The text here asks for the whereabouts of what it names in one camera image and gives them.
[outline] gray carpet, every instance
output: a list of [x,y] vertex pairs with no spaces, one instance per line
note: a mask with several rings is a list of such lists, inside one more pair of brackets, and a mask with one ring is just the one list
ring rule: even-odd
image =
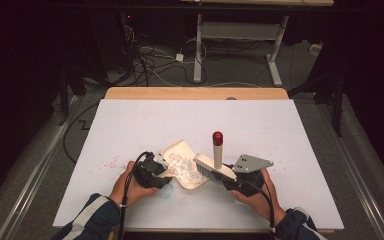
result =
[[[261,87],[273,87],[271,77],[267,70],[265,53],[270,52],[270,43],[262,43],[255,50],[241,50],[230,54],[223,60],[210,60],[224,56],[220,53],[212,53],[207,56],[204,67],[208,81],[204,84],[214,85],[226,82],[244,82]],[[309,43],[303,42],[293,47],[282,46],[277,59],[280,76],[284,81],[284,87],[290,89],[305,82],[316,57],[308,53]],[[161,46],[160,50],[173,54],[169,48]],[[169,60],[155,58],[158,64],[164,64]],[[192,66],[185,65],[189,79],[192,79]],[[192,86],[185,81],[184,70],[172,68],[159,74],[166,83],[177,86]],[[160,78],[152,76],[149,86],[167,86]],[[85,82],[87,94],[81,99],[80,107],[74,115],[78,115],[83,109],[91,106],[104,96],[105,88],[99,87],[90,80]],[[222,85],[227,87],[251,87],[241,83]],[[314,152],[326,177],[329,188],[333,194],[345,229],[330,234],[325,234],[329,239],[379,239],[373,225],[362,205],[362,201],[351,181],[343,154],[338,147],[337,139],[332,135],[330,126],[322,116],[323,111],[312,100],[311,94],[298,94],[294,97],[298,112],[313,146]],[[95,113],[93,108],[86,112],[79,120],[86,120],[86,126],[90,126]],[[33,171],[38,159],[45,152],[50,140],[58,128],[59,113],[56,112],[46,126],[32,140],[18,159],[16,165],[8,175],[6,182],[0,189],[0,228],[11,211],[28,177]],[[83,123],[76,122],[67,135],[67,149],[70,155],[77,159],[83,143],[87,137],[87,130],[82,130]],[[384,216],[384,168],[377,158],[365,136],[364,131],[354,118],[352,108],[347,99],[344,101],[342,118],[342,141],[349,149],[350,155],[355,159],[362,177],[369,186],[369,190],[375,196],[380,211]],[[27,213],[23,216],[14,239],[49,239],[56,231],[52,228],[52,222],[67,187],[74,163],[70,161],[58,143],[52,158],[52,164],[43,179],[43,182],[34,196]],[[261,235],[211,235],[211,234],[127,234],[126,239],[264,239]]]

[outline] white tabletop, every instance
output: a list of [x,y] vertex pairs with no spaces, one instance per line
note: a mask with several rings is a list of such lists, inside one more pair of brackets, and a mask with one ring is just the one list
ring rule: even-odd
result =
[[[74,219],[89,196],[108,195],[129,160],[185,140],[212,156],[224,135],[223,162],[241,153],[268,159],[282,207],[303,207],[319,229],[343,229],[332,195],[292,100],[102,100],[54,226]],[[185,190],[173,179],[156,196],[128,208],[127,231],[259,232],[268,222],[207,182]]]

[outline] dark jacket sleeve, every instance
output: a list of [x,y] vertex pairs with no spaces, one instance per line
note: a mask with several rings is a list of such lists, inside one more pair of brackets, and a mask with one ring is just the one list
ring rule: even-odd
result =
[[302,208],[288,209],[275,230],[276,237],[284,240],[325,240],[317,232],[311,217]]
[[61,228],[52,239],[108,239],[113,226],[119,224],[120,210],[111,199],[93,194],[83,210]]

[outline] wire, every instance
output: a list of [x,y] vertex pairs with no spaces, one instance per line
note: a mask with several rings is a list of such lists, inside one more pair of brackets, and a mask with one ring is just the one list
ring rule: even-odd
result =
[[154,68],[165,67],[165,66],[168,66],[168,65],[171,65],[171,64],[175,64],[175,63],[179,63],[179,62],[178,61],[171,61],[171,62],[165,63],[163,65],[154,66]]
[[[209,60],[213,60],[213,61],[218,61],[218,60],[222,60],[226,57],[228,57],[231,53],[237,53],[237,52],[242,52],[242,51],[246,51],[246,50],[255,50],[257,48],[260,47],[260,45],[265,42],[265,41],[261,41],[261,40],[252,40],[251,41],[251,44],[247,47],[242,47],[242,46],[239,46],[241,44],[249,44],[250,41],[237,41],[237,40],[233,40],[233,41],[227,41],[225,39],[220,39],[220,41],[217,41],[217,40],[214,40],[214,39],[211,39],[211,38],[203,38],[203,40],[206,40],[206,41],[209,41],[209,43],[205,43],[206,46],[207,46],[207,52],[211,52],[211,51],[218,51],[218,52],[221,52],[221,51],[226,51],[224,53],[223,56],[221,57],[218,57],[218,58],[209,58],[207,54],[207,59]],[[209,44],[210,43],[216,43],[218,45],[222,45],[225,49],[220,49],[220,48],[211,48],[209,47]]]
[[162,51],[162,50],[156,49],[156,48],[154,48],[154,47],[152,47],[152,48],[150,48],[150,47],[139,47],[139,50],[140,50],[141,48],[144,48],[144,49],[152,49],[152,51],[151,51],[149,54],[153,53],[154,51],[157,51],[157,52],[160,52],[160,53],[164,53],[163,56],[155,56],[155,55],[153,55],[153,57],[168,57],[168,58],[174,59],[174,57],[172,57],[172,56],[169,55],[168,53],[166,53],[166,52],[164,52],[164,51]]
[[188,75],[187,75],[187,72],[186,72],[186,68],[184,68],[184,67],[182,67],[182,66],[171,66],[171,67],[168,67],[168,68],[166,68],[166,69],[164,69],[164,70],[161,70],[161,71],[159,71],[159,72],[156,72],[155,74],[160,74],[160,73],[162,73],[162,72],[164,72],[164,71],[169,70],[170,68],[175,68],[175,67],[182,68],[182,69],[184,70],[184,72],[185,72],[185,78],[188,79]]
[[152,72],[155,76],[157,76],[163,83],[167,84],[168,86],[171,86],[171,87],[180,87],[180,86],[177,86],[177,85],[174,85],[174,84],[171,84],[171,83],[168,83],[166,82],[164,79],[162,79],[160,77],[160,75],[158,75],[156,72],[154,72],[154,70],[152,69],[148,69],[150,72]]
[[131,42],[129,49],[127,49],[127,50],[130,50],[133,47],[133,42],[135,41],[135,32],[133,31],[133,29],[131,27],[129,27],[127,25],[124,25],[123,27],[125,27],[125,28],[130,30],[129,33],[128,33],[129,35],[127,36],[127,40],[126,40],[126,42]]
[[207,48],[205,47],[204,43],[202,43],[201,41],[198,41],[197,39],[189,39],[188,41],[185,42],[185,44],[183,45],[184,47],[186,46],[186,44],[190,43],[190,42],[198,42],[200,43],[203,47],[204,47],[204,57],[201,58],[201,61],[205,59],[205,57],[207,56]]
[[301,0],[301,2],[305,3],[305,5],[307,5],[307,9],[310,7],[306,1]]
[[99,102],[89,106],[88,108],[86,108],[85,110],[83,110],[71,123],[70,125],[68,126],[68,129],[67,131],[64,133],[64,136],[63,136],[63,139],[62,139],[62,146],[64,147],[64,152],[65,154],[67,155],[67,157],[70,159],[70,161],[72,161],[74,164],[77,163],[77,160],[74,160],[74,158],[70,155],[70,153],[68,152],[68,149],[67,149],[67,146],[66,146],[66,140],[67,140],[67,135],[68,135],[68,132],[70,132],[70,129],[71,127],[73,127],[74,123],[77,122],[77,120],[79,120],[79,118],[85,114],[87,111],[89,111],[90,109],[92,109],[93,107],[95,106],[98,106],[99,105]]
[[[258,190],[258,192],[261,193],[261,195],[263,195],[263,197],[266,199],[267,201],[267,204],[269,205],[269,208],[270,208],[270,219],[269,219],[269,222],[270,222],[270,229],[274,229],[274,210],[273,210],[273,202],[272,202],[272,198],[271,198],[271,194],[270,194],[270,190],[269,190],[269,187],[267,186],[266,183],[263,183],[263,185],[266,185],[266,188],[267,188],[267,191],[269,193],[269,196],[267,196],[267,194],[261,190],[261,188],[257,187],[255,184],[249,182],[249,181],[242,181],[243,183],[245,184],[248,184],[249,186],[255,188],[256,190]],[[273,238],[273,232],[270,231],[270,237]]]
[[123,193],[123,199],[121,201],[120,206],[120,225],[118,226],[118,236],[117,239],[121,240],[124,236],[124,219],[126,217],[126,208],[127,208],[127,192],[129,191],[130,182],[132,181],[134,171],[136,170],[136,166],[138,165],[139,160],[144,156],[149,154],[149,152],[143,152],[139,155],[139,157],[136,159],[132,170],[128,173],[126,181],[124,182],[124,193]]
[[149,76],[148,76],[148,71],[147,71],[147,63],[142,58],[140,58],[140,57],[138,57],[137,60],[140,62],[139,65],[141,65],[142,69],[143,69],[143,71],[140,74],[140,76],[145,75],[145,80],[139,82],[139,78],[138,78],[137,79],[137,81],[138,81],[137,84],[141,85],[143,82],[145,82],[146,83],[145,87],[147,87],[149,85]]
[[256,88],[261,88],[258,85],[255,85],[252,83],[244,83],[244,82],[226,82],[226,83],[218,83],[218,84],[213,84],[213,85],[208,85],[208,86],[203,86],[203,87],[217,87],[217,86],[230,85],[230,84],[242,84],[242,85],[252,86],[252,87],[256,87]]

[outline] person's right hand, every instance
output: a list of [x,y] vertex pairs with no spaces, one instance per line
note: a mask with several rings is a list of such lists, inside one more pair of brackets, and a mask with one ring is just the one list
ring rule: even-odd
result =
[[[263,175],[264,182],[265,182],[261,190],[263,190],[263,192],[268,197],[270,197],[270,195],[267,191],[267,187],[270,190],[270,194],[273,202],[274,225],[276,226],[286,216],[286,212],[279,205],[279,201],[277,200],[276,188],[270,179],[269,173],[264,168],[264,169],[261,169],[261,174]],[[256,212],[258,215],[270,221],[270,207],[269,207],[269,204],[267,203],[267,200],[263,197],[263,195],[261,195],[260,193],[257,193],[253,196],[246,197],[242,193],[235,190],[232,190],[231,193],[236,198],[236,200],[249,205],[254,212]]]
[[[124,184],[126,183],[127,176],[133,170],[135,162],[130,161],[127,164],[126,171],[120,175],[115,182],[113,190],[109,198],[111,198],[117,205],[120,205],[124,196]],[[127,206],[132,206],[144,197],[149,197],[158,192],[158,188],[144,188],[136,181],[133,176],[127,192]]]

